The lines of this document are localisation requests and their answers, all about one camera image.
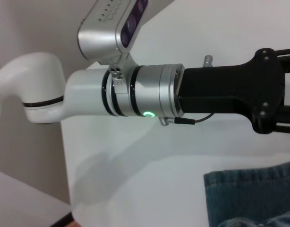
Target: robotic arm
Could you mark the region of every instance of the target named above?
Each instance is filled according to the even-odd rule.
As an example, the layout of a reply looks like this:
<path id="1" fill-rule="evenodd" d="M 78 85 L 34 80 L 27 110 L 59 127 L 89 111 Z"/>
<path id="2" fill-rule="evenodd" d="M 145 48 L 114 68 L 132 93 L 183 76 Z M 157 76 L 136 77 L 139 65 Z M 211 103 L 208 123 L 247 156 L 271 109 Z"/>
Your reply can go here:
<path id="1" fill-rule="evenodd" d="M 239 66 L 185 69 L 182 64 L 137 65 L 129 51 L 148 8 L 147 0 L 98 0 L 83 21 L 78 42 L 89 60 L 108 69 L 80 70 L 65 85 L 52 54 L 19 57 L 0 70 L 0 114 L 4 99 L 21 98 L 29 121 L 59 122 L 76 115 L 159 117 L 195 124 L 184 113 L 233 113 L 247 117 L 254 131 L 290 133 L 290 106 L 284 106 L 290 50 L 258 50 Z"/>

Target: black ring band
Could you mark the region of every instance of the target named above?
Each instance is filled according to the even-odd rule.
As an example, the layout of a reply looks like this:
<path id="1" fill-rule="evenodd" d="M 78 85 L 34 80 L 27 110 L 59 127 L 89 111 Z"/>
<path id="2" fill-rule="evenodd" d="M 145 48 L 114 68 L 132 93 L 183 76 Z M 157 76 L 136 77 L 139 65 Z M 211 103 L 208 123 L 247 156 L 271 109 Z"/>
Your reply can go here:
<path id="1" fill-rule="evenodd" d="M 136 77 L 137 74 L 139 73 L 140 69 L 143 67 L 143 65 L 138 66 L 135 68 L 135 70 L 133 71 L 132 75 L 131 75 L 131 79 L 130 79 L 130 102 L 131 102 L 131 106 L 132 109 L 134 110 L 134 112 L 136 113 L 136 115 L 140 116 L 140 117 L 144 117 L 136 104 L 136 91 L 135 91 L 135 86 L 136 86 Z"/>
<path id="2" fill-rule="evenodd" d="M 112 101 L 112 105 L 113 108 L 115 109 L 116 113 L 122 117 L 126 117 L 122 111 L 120 110 L 118 101 L 117 101 L 117 95 L 115 93 L 115 86 L 113 84 L 113 81 L 111 81 L 111 101 Z"/>
<path id="3" fill-rule="evenodd" d="M 102 101 L 104 104 L 104 107 L 106 109 L 106 111 L 112 115 L 112 116 L 116 116 L 113 114 L 113 112 L 111 111 L 111 109 L 108 106 L 108 102 L 107 102 L 107 96 L 106 96 L 106 87 L 107 87 L 107 80 L 108 80 L 108 76 L 109 76 L 109 70 L 106 71 L 106 73 L 104 74 L 103 80 L 102 80 L 102 89 L 101 89 L 101 94 L 102 94 Z"/>
<path id="4" fill-rule="evenodd" d="M 24 107 L 41 107 L 41 106 L 46 106 L 46 105 L 53 105 L 55 103 L 59 103 L 63 101 L 63 96 L 59 98 L 54 98 L 48 101 L 43 101 L 43 102 L 38 102 L 38 103 L 22 103 Z"/>

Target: white table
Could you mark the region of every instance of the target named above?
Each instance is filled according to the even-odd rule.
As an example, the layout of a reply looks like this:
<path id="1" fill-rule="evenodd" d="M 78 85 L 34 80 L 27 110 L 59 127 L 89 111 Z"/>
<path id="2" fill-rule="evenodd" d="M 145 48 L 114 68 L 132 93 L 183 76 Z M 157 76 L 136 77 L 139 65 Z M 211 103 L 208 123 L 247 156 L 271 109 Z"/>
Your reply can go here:
<path id="1" fill-rule="evenodd" d="M 214 66 L 242 64 L 264 47 L 290 48 L 290 0 L 178 0 L 142 27 L 131 53 L 140 65 L 190 68 L 206 54 Z M 157 118 L 72 117 L 62 132 L 83 227 L 207 227 L 203 174 L 290 161 L 289 134 L 258 135 L 234 114 L 167 127 Z"/>

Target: black cable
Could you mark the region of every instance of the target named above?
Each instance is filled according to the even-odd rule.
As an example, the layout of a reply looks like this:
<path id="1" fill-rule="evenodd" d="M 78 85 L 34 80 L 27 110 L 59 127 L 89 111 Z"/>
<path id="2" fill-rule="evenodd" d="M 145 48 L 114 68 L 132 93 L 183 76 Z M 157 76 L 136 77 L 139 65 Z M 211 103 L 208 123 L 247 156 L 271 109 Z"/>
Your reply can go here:
<path id="1" fill-rule="evenodd" d="M 211 114 L 209 114 L 208 116 L 206 116 L 206 117 L 204 117 L 204 118 L 202 118 L 202 119 L 199 119 L 199 120 L 195 120 L 195 121 L 196 121 L 196 123 L 200 123 L 200 122 L 203 122 L 203 121 L 208 120 L 208 119 L 211 118 L 213 115 L 214 115 L 214 114 L 211 113 Z"/>

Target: black metal bracket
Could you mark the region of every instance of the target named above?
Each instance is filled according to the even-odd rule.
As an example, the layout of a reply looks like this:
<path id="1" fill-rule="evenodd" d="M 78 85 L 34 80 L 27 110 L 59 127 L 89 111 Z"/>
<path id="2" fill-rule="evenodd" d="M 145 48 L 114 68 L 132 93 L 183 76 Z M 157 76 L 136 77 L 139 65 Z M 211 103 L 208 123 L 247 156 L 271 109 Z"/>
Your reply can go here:
<path id="1" fill-rule="evenodd" d="M 238 66 L 186 69 L 179 102 L 184 113 L 241 114 L 257 133 L 290 133 L 290 127 L 277 126 L 290 123 L 285 73 L 290 73 L 290 49 L 261 49 Z"/>

